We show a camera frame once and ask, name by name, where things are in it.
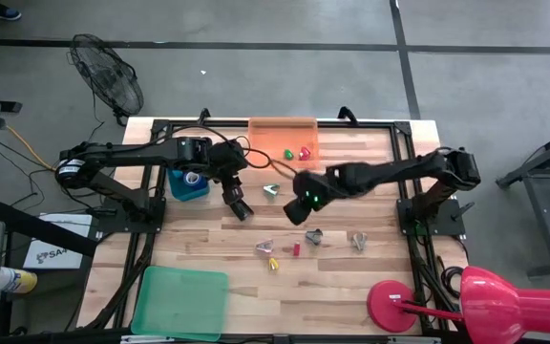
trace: gray floor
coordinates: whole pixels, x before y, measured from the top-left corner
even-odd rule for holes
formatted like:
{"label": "gray floor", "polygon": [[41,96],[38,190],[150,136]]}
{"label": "gray floor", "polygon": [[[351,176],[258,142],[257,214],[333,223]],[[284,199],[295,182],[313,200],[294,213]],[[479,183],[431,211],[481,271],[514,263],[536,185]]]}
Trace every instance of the gray floor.
{"label": "gray floor", "polygon": [[[102,38],[201,42],[393,43],[388,1],[378,0],[8,0],[24,12],[0,23],[0,37]],[[550,46],[550,0],[399,0],[410,44]],[[118,50],[137,69],[146,97],[142,116],[315,116],[331,118],[348,105],[360,118],[409,118],[396,53],[206,50]],[[471,263],[520,287],[550,288],[550,276],[525,271],[547,259],[522,185],[508,191],[494,180],[550,140],[550,55],[411,54],[421,116],[435,119],[441,142],[476,154],[484,183],[459,193],[476,202],[464,219]],[[85,140],[95,120],[88,87],[65,49],[0,47],[0,98],[25,104],[9,124],[46,160]],[[120,142],[123,131],[99,101],[106,119],[96,139]],[[0,140],[25,151],[9,134]],[[35,166],[2,150],[27,171]],[[46,202],[32,213],[77,208],[52,176],[36,178]],[[28,192],[20,172],[0,159],[0,200]],[[37,198],[19,207],[36,203]],[[77,290],[48,317],[38,300],[19,307],[33,333],[60,331]]]}

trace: green tray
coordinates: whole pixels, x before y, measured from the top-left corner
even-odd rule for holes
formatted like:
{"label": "green tray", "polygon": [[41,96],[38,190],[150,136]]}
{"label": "green tray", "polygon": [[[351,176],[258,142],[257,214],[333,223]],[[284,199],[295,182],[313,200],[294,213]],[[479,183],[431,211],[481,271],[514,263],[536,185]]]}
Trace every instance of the green tray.
{"label": "green tray", "polygon": [[148,267],[143,273],[131,332],[217,341],[227,303],[225,273]]}

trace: orange tray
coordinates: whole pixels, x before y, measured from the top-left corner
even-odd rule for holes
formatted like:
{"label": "orange tray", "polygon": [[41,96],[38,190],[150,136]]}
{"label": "orange tray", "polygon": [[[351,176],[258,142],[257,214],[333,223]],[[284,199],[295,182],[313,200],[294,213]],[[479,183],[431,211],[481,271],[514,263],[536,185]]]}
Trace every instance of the orange tray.
{"label": "orange tray", "polygon": [[[320,165],[320,145],[317,139],[315,118],[250,118],[248,138],[252,148],[264,151],[271,159],[285,162],[295,169],[317,169]],[[301,147],[311,153],[309,160],[300,161]],[[287,161],[284,151],[289,149],[294,159]],[[247,158],[254,164],[265,164],[258,153],[250,152]]]}

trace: shoe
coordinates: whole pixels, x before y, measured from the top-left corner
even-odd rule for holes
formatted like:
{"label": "shoe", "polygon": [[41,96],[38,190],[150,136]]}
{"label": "shoe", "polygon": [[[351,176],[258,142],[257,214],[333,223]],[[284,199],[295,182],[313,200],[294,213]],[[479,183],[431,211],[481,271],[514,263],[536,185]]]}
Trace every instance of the shoe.
{"label": "shoe", "polygon": [[23,14],[20,11],[0,4],[0,19],[14,21],[20,19],[21,16]]}

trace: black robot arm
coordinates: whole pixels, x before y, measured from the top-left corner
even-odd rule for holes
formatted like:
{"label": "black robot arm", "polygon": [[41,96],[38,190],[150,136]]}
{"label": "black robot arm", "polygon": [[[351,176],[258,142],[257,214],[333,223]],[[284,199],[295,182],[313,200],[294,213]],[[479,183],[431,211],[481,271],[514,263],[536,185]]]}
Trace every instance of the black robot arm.
{"label": "black robot arm", "polygon": [[235,140],[212,144],[209,138],[179,137],[144,144],[84,142],[60,153],[56,180],[66,189],[90,188],[122,204],[132,221],[150,221],[153,200],[147,189],[130,189],[99,172],[104,167],[165,166],[194,172],[222,184],[222,196],[240,220],[253,212],[243,201],[240,170],[247,167]]}
{"label": "black robot arm", "polygon": [[293,181],[296,199],[284,207],[288,219],[299,225],[313,211],[333,200],[358,198],[380,183],[433,177],[437,183],[413,197],[415,218],[435,215],[438,206],[457,190],[470,190],[480,183],[475,157],[463,149],[438,148],[425,156],[381,164],[349,162],[329,166],[323,175],[299,172]]}

